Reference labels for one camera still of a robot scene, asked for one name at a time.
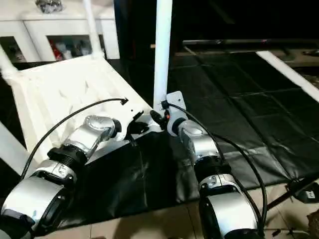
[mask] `robotic arm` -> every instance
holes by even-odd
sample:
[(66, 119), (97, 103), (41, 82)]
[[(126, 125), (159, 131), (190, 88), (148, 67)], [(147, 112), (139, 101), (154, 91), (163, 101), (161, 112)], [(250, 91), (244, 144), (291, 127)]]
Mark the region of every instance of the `robotic arm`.
[[(167, 95), (167, 101), (185, 109), (181, 92)], [(186, 114), (163, 104), (165, 118), (151, 112), (162, 128), (178, 136), (187, 150), (198, 181), (199, 214), (207, 239), (259, 239), (255, 212), (231, 175), (231, 168), (221, 160), (214, 140)]]
[(116, 119), (88, 116), (36, 171), (8, 195), (1, 209), (0, 239), (43, 236), (59, 223), (72, 200), (81, 169), (102, 141), (121, 132)]

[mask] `white shelf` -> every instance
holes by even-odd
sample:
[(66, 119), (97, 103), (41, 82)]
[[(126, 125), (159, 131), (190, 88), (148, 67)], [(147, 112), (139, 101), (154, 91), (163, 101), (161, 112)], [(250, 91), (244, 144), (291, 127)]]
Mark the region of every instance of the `white shelf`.
[[(62, 0), (63, 11), (44, 14), (35, 0), (0, 0), (0, 21), (86, 19), (82, 0)], [(113, 0), (92, 0), (96, 19), (115, 19)]]

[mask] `wrinkled black fabric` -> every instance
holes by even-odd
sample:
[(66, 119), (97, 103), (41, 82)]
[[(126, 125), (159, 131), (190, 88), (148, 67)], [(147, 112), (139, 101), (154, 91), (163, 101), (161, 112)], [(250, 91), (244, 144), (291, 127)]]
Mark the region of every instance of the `wrinkled black fabric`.
[[(182, 91), (192, 114), (244, 148), (266, 185), (319, 173), (316, 101), (254, 53), (201, 60), (172, 58), (168, 91)], [(152, 105), (152, 66), (129, 62), (122, 76)], [(177, 138), (149, 133), (137, 142), (136, 148), (128, 144), (86, 166), (61, 228), (198, 199), (193, 169)], [(258, 187), (243, 157), (220, 145), (243, 185)]]

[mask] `black connector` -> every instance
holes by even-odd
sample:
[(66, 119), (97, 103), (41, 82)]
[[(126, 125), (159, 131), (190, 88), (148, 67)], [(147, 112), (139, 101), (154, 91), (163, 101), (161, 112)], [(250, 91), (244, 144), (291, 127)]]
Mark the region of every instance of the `black connector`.
[(125, 99), (121, 100), (121, 104), (122, 104), (122, 105), (125, 105), (128, 101), (129, 101), (129, 100), (128, 100), (127, 98), (125, 98)]
[(164, 110), (169, 108), (169, 103), (167, 101), (162, 101), (161, 106), (163, 107)]

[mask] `black wire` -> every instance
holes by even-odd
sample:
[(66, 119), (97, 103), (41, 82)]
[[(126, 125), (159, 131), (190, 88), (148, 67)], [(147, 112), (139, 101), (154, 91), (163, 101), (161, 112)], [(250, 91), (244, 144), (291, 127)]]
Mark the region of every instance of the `black wire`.
[(249, 195), (248, 191), (243, 187), (243, 185), (236, 179), (234, 178), (237, 183), (239, 182), (238, 186), (241, 187), (241, 190), (243, 191), (243, 193), (246, 195), (247, 199), (249, 200), (249, 202), (252, 204), (252, 207), (257, 215), (257, 219), (259, 221), (258, 226), (259, 226), (259, 233), (261, 235), (263, 235), (264, 233), (264, 227), (265, 227), (265, 223), (266, 223), (266, 217), (267, 217), (267, 192), (266, 192), (266, 186), (263, 182), (263, 179), (261, 178), (258, 170), (256, 169), (255, 165), (253, 164), (252, 160), (250, 159), (250, 157), (247, 156), (247, 154), (242, 150), (241, 147), (239, 147), (237, 144), (235, 144), (234, 142), (232, 142), (231, 140), (222, 137), (220, 135), (211, 133), (195, 116), (193, 116), (190, 112), (188, 112), (187, 110), (183, 109), (182, 107), (179, 107), (177, 105), (174, 104), (170, 104), (168, 103), (169, 106), (172, 106), (176, 109), (179, 109), (180, 111), (183, 111), (185, 114), (187, 114), (190, 118), (192, 118), (194, 121), (196, 121), (207, 133), (208, 135), (215, 141), (216, 143), (216, 148), (220, 154), (220, 157), (222, 159), (224, 159), (223, 153), (220, 150), (217, 141), (215, 140), (215, 138), (219, 138), (222, 141), (225, 141), (226, 143), (232, 145), (234, 148), (236, 148), (242, 155), (243, 157), (246, 159), (247, 163), (249, 164), (249, 166), (251, 167), (251, 169), (253, 170), (253, 172), (255, 173), (257, 180), (260, 184), (261, 187), (261, 191), (262, 191), (262, 197), (263, 197), (263, 208), (262, 208), (262, 215), (260, 216), (259, 210), (254, 202), (254, 200), (251, 198), (251, 196)]
[(35, 145), (34, 149), (32, 150), (28, 160), (26, 161), (25, 163), (25, 166), (24, 166), (24, 169), (23, 169), (23, 172), (21, 174), (21, 178), (20, 178), (20, 181), (24, 179), (27, 171), (28, 171), (28, 168), (30, 166), (30, 163), (36, 153), (36, 151), (38, 150), (38, 148), (40, 147), (40, 145), (43, 143), (43, 141), (53, 132), (55, 131), (56, 128), (58, 128), (61, 124), (63, 124), (64, 122), (66, 122), (68, 119), (70, 119), (71, 117), (77, 115), (78, 113), (90, 108), (90, 107), (93, 107), (95, 105), (98, 105), (98, 104), (101, 104), (101, 103), (104, 103), (104, 102), (110, 102), (110, 101), (121, 101), (122, 104), (125, 104), (128, 100), (127, 99), (121, 99), (121, 98), (114, 98), (114, 99), (106, 99), (106, 100), (101, 100), (101, 101), (97, 101), (97, 102), (94, 102), (88, 106), (85, 106), (71, 114), (69, 114), (67, 117), (63, 118), (60, 122), (58, 122), (55, 126), (53, 126), (40, 140), (39, 142)]

